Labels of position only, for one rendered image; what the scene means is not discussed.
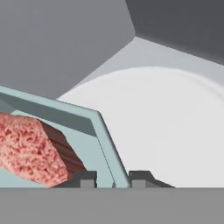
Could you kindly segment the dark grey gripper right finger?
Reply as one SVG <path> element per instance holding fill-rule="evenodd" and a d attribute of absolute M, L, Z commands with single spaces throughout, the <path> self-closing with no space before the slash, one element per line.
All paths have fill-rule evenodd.
<path fill-rule="evenodd" d="M 172 188 L 172 185 L 155 179 L 150 171 L 129 171 L 129 182 L 132 188 Z"/>

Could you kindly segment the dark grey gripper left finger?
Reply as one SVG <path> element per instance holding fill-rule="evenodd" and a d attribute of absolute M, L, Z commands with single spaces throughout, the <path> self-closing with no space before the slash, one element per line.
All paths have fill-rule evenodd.
<path fill-rule="evenodd" d="M 96 188 L 97 171 L 77 171 L 68 181 L 55 188 Z"/>

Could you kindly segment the white round microwave turntable plate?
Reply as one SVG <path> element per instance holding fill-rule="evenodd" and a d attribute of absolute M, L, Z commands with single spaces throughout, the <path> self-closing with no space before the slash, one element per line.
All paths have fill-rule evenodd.
<path fill-rule="evenodd" d="M 176 187 L 224 187 L 224 87 L 178 69 L 139 67 L 60 97 L 101 113 L 126 170 Z"/>

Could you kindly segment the pink raw steak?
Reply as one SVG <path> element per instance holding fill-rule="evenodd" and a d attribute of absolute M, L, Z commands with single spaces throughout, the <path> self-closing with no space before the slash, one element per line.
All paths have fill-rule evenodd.
<path fill-rule="evenodd" d="M 47 187 L 86 170 L 60 130 L 36 118 L 5 113 L 0 113 L 0 168 Z"/>

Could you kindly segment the grey microwave oven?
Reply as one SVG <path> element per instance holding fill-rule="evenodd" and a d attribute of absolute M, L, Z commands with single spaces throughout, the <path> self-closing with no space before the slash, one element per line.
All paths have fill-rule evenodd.
<path fill-rule="evenodd" d="M 224 84 L 224 0 L 0 0 L 0 85 L 58 98 L 128 67 Z"/>

